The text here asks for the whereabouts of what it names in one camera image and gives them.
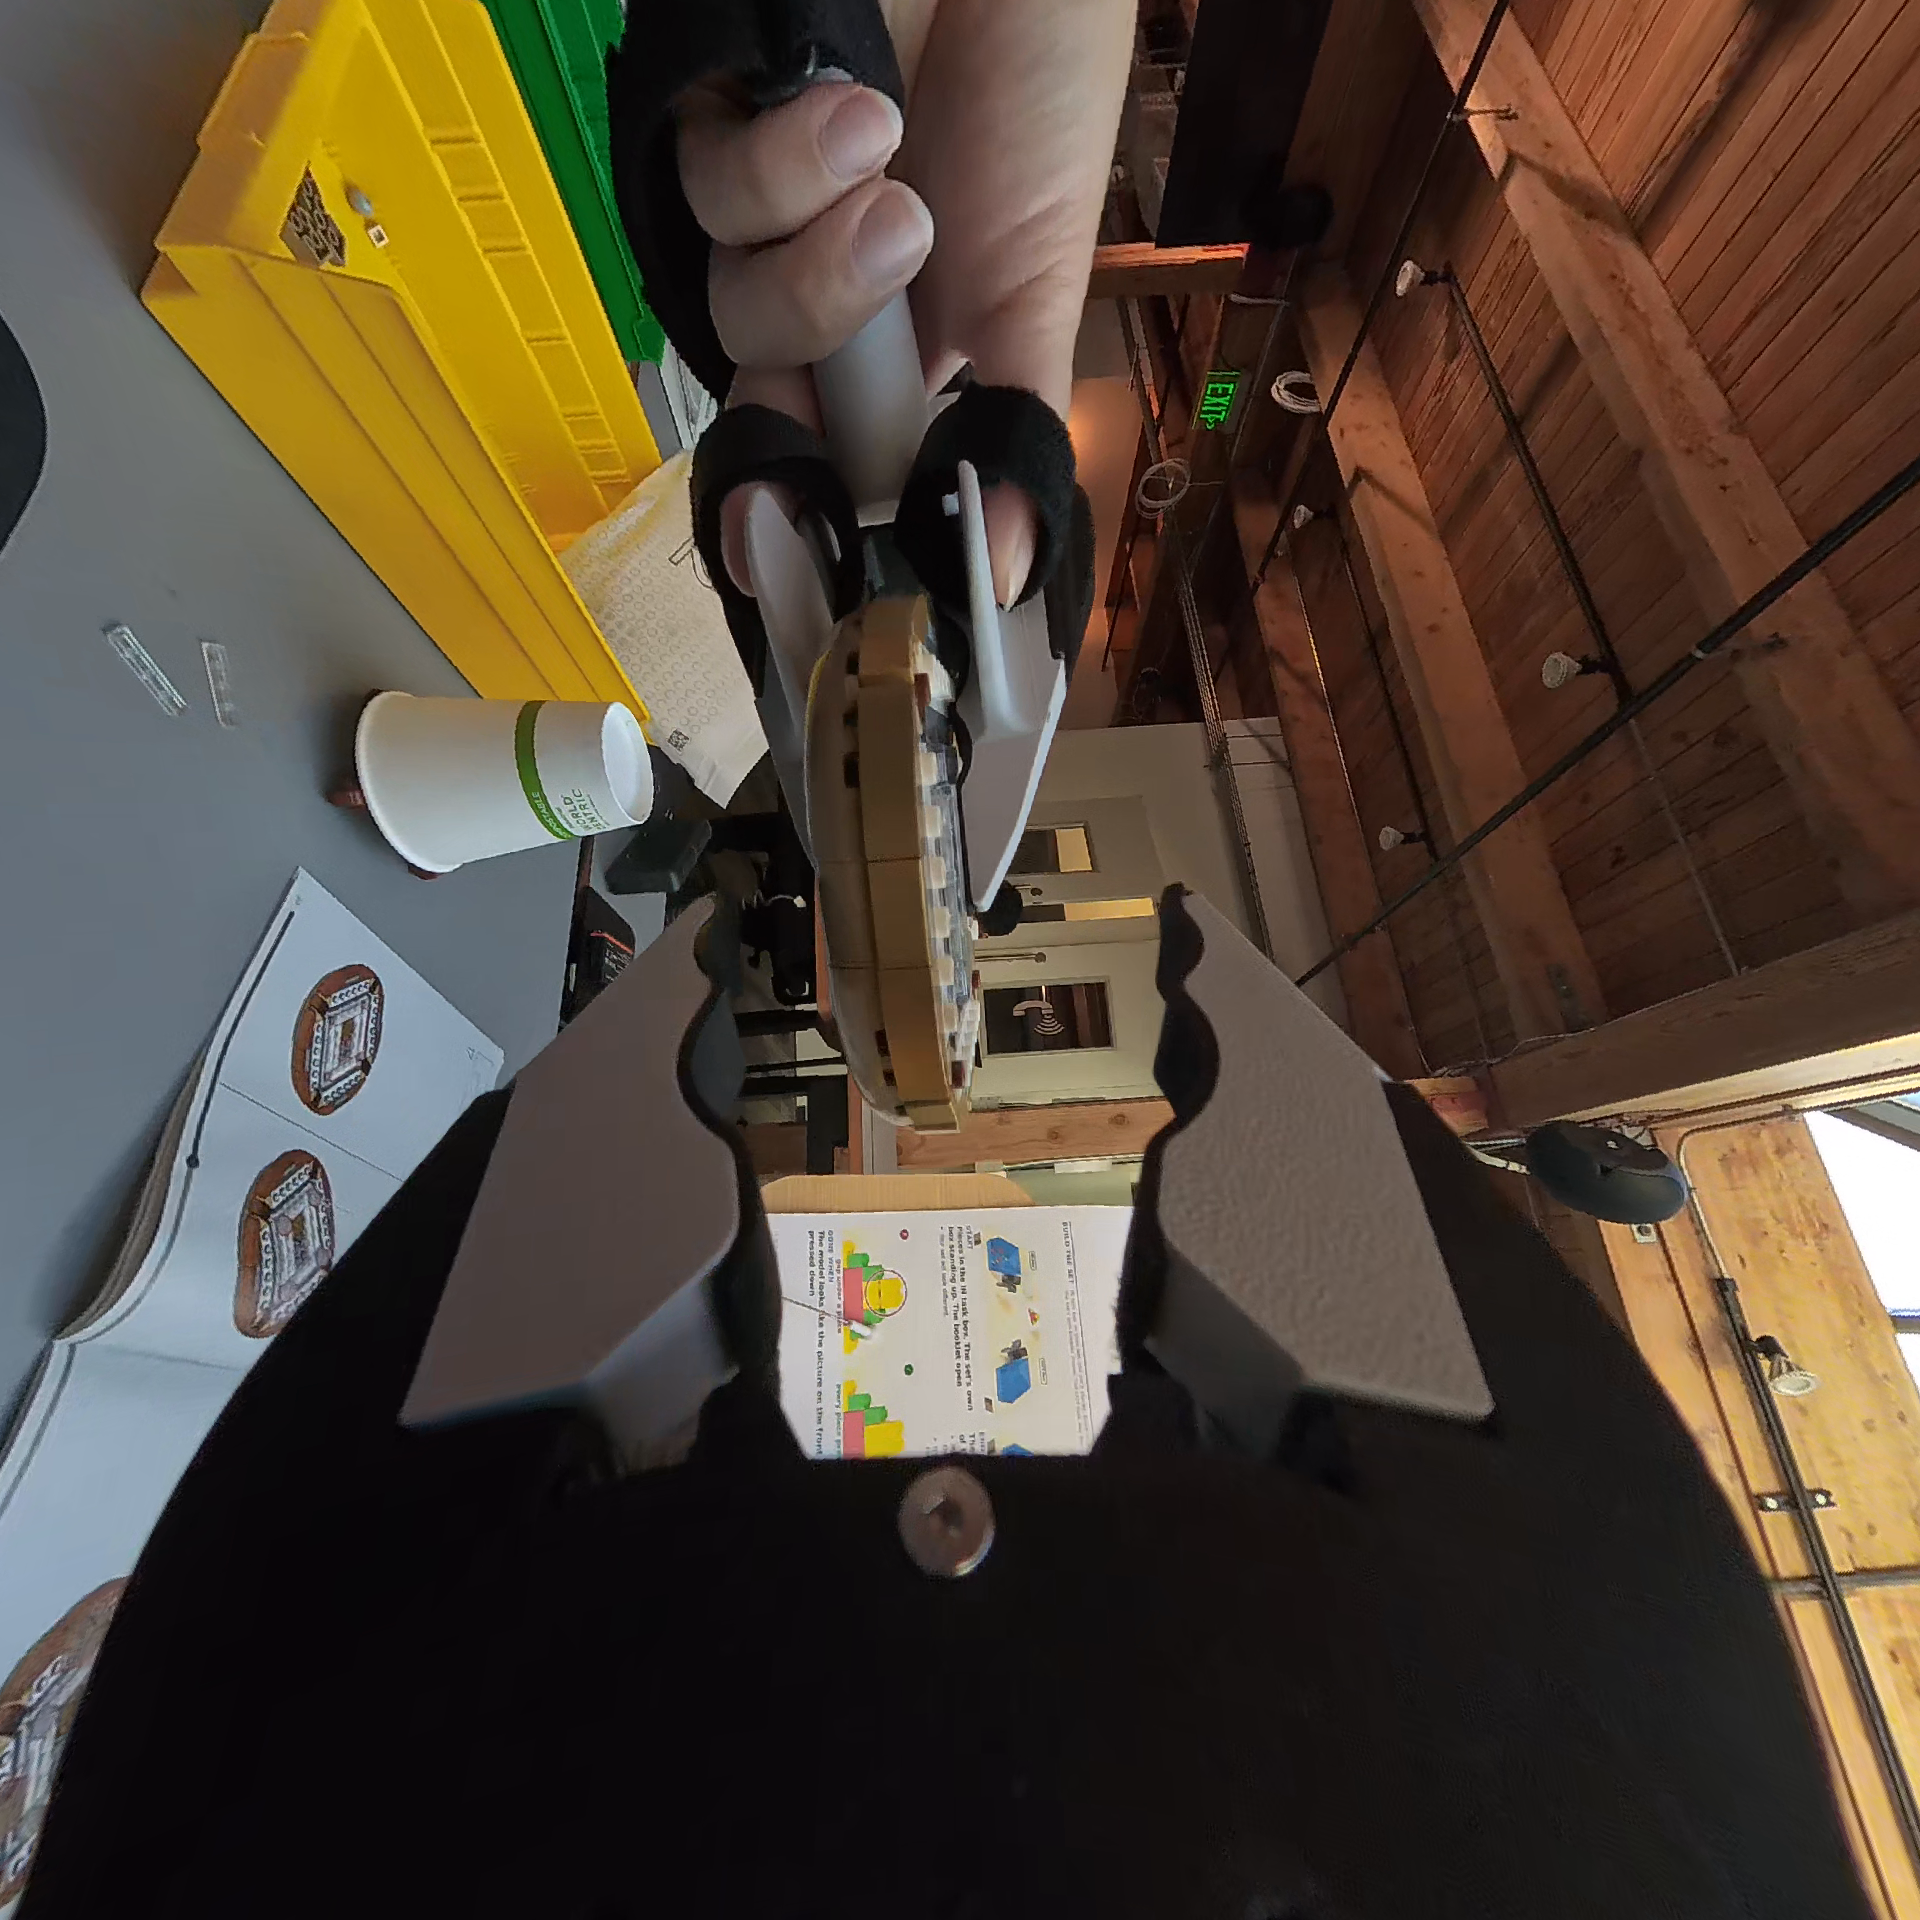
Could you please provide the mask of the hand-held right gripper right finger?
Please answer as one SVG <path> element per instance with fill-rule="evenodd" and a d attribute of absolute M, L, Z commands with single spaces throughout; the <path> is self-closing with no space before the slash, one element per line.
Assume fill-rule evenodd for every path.
<path fill-rule="evenodd" d="M 1206 897 L 1158 901 L 1167 1123 L 1143 1156 L 1116 1336 L 1238 1454 L 1308 1397 L 1494 1413 L 1376 1063 Z"/>

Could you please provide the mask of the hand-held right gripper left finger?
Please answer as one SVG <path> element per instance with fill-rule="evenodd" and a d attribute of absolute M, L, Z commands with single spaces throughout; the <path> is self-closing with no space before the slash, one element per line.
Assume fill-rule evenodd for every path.
<path fill-rule="evenodd" d="M 776 1385 L 776 1256 L 731 1120 L 738 975 L 731 902 L 690 907 L 517 1073 L 406 1427 L 562 1407 L 610 1441 L 688 1441 L 731 1380 Z"/>

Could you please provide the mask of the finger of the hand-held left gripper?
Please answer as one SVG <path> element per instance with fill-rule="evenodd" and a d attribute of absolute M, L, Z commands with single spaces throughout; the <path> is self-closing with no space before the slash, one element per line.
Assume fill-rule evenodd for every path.
<path fill-rule="evenodd" d="M 839 632 L 816 557 L 772 487 L 749 487 L 742 544 L 766 668 L 757 700 L 787 808 L 823 878 L 851 878 L 861 856 L 852 636 Z"/>
<path fill-rule="evenodd" d="M 988 907 L 1012 865 L 1068 692 L 1053 651 L 1046 598 L 1000 611 L 975 469 L 956 469 L 954 513 L 962 537 L 970 669 L 957 716 L 972 742 L 957 788 L 967 836 L 970 897 Z"/>

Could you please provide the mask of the round tan lego base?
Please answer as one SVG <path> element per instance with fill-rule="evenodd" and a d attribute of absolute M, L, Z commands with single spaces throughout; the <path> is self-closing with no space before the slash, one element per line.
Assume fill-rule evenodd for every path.
<path fill-rule="evenodd" d="M 924 592 L 844 620 L 806 688 L 806 829 L 829 1015 L 868 1109 L 924 1134 L 972 1111 L 981 1028 L 954 677 Z"/>

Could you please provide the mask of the lego instruction booklet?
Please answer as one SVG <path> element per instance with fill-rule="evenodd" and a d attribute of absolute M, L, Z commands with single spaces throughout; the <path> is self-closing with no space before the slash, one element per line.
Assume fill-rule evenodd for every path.
<path fill-rule="evenodd" d="M 27 1886 L 111 1611 L 268 1343 L 503 1048 L 300 871 L 171 1109 L 127 1236 L 2 1462 L 2 1892 Z"/>

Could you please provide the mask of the person's left hand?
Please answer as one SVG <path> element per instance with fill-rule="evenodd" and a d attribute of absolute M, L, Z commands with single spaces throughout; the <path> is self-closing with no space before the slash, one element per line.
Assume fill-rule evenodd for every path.
<path fill-rule="evenodd" d="M 766 108 L 722 78 L 677 99 L 726 405 L 820 432 L 812 369 L 907 294 L 931 391 L 972 367 L 1068 417 L 1136 5 L 880 14 L 902 105 L 851 80 Z"/>

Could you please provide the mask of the white paper parts bag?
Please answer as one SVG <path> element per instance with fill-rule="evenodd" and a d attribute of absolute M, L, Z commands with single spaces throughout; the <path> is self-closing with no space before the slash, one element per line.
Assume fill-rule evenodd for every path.
<path fill-rule="evenodd" d="M 674 454 L 559 553 L 559 566 L 647 707 L 644 732 L 715 804 L 766 757 L 752 681 L 690 524 Z"/>

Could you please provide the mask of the black ceiling spotlight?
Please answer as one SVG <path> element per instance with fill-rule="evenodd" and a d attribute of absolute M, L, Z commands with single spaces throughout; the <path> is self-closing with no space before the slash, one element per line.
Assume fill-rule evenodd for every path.
<path fill-rule="evenodd" d="M 1525 1134 L 1522 1158 L 1554 1201 L 1616 1224 L 1658 1228 L 1692 1195 L 1667 1151 L 1606 1125 L 1549 1120 Z"/>

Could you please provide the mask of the printed instruction sheet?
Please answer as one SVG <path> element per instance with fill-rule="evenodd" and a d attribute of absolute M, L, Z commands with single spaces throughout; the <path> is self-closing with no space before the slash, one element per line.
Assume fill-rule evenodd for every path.
<path fill-rule="evenodd" d="M 1086 1456 L 1120 1371 L 1128 1229 L 1126 1206 L 772 1215 L 800 1452 Z"/>

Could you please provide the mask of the white paper cup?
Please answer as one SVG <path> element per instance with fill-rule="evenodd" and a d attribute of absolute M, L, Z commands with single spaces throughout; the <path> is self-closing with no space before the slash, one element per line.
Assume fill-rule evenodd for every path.
<path fill-rule="evenodd" d="M 643 825 L 656 772 L 623 704 L 380 689 L 351 764 L 390 847 L 430 871 Z"/>

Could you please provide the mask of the green plastic bin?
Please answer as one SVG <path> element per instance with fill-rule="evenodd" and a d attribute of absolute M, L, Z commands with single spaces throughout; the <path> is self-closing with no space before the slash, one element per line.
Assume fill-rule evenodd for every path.
<path fill-rule="evenodd" d="M 664 332 L 644 299 L 610 174 L 607 49 L 623 33 L 627 9 L 620 1 L 484 6 L 615 340 L 627 361 L 661 365 Z"/>

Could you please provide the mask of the yellow plastic bin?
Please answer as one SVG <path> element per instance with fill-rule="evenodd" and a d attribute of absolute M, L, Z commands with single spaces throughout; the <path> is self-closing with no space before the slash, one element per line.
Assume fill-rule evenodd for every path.
<path fill-rule="evenodd" d="M 143 305 L 476 692 L 647 718 L 559 553 L 658 445 L 482 5 L 275 5 L 155 248 Z"/>

